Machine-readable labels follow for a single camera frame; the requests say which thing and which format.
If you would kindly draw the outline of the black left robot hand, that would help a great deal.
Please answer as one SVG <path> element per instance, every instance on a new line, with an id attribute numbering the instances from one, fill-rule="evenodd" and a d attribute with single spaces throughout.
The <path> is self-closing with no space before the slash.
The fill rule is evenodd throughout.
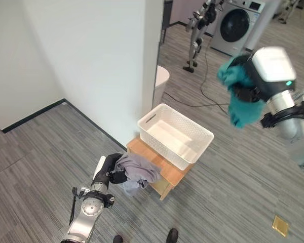
<path id="1" fill-rule="evenodd" d="M 91 185 L 102 183 L 106 187 L 109 183 L 122 184 L 128 180 L 124 169 L 116 169 L 116 162 L 122 157 L 121 153 L 108 155 L 104 162 L 98 163 L 98 170 L 95 171 Z"/>

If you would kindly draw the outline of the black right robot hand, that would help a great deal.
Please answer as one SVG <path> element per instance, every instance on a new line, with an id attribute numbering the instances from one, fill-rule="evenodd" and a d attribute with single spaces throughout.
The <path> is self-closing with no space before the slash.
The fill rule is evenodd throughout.
<path id="1" fill-rule="evenodd" d="M 283 47 L 264 47 L 236 57 L 229 65 L 234 66 L 244 68 L 251 81 L 233 85 L 235 96 L 244 102 L 267 102 L 279 93 L 295 90 L 296 71 Z"/>

